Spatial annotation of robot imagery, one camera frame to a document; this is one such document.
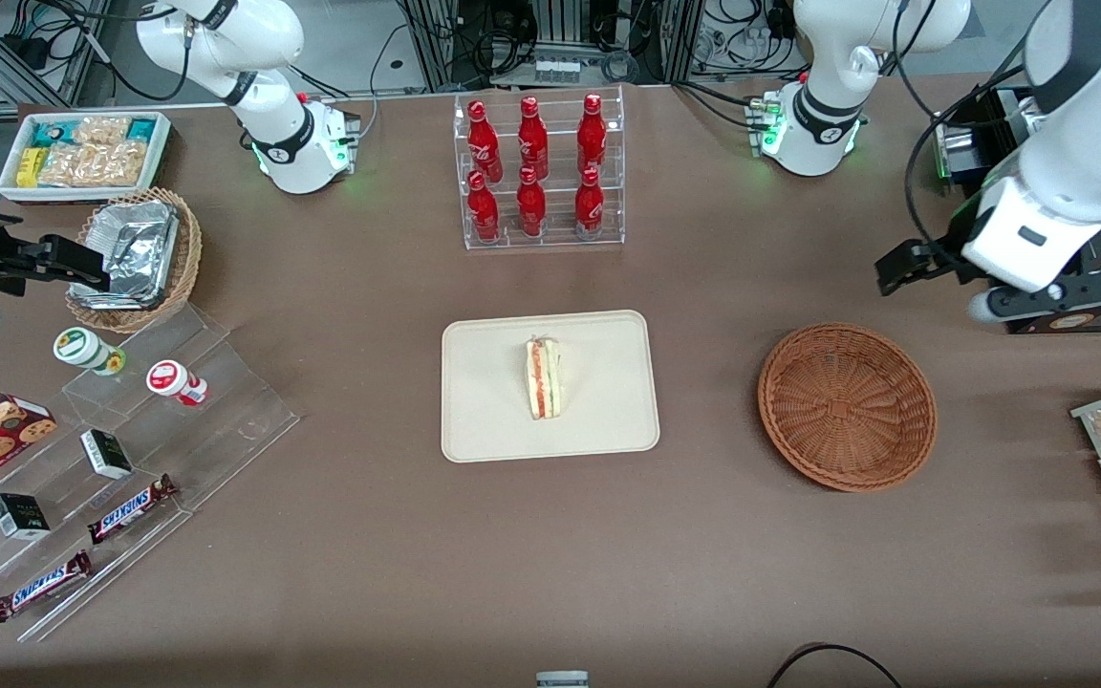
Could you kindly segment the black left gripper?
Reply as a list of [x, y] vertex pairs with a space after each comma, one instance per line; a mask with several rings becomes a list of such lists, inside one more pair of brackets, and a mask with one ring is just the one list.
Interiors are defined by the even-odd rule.
[[964, 256], [964, 248], [982, 232], [984, 218], [978, 205], [962, 205], [949, 219], [942, 247], [935, 241], [908, 239], [875, 261], [875, 282], [881, 295], [891, 295], [922, 280], [956, 274], [961, 284], [986, 280], [986, 270]]

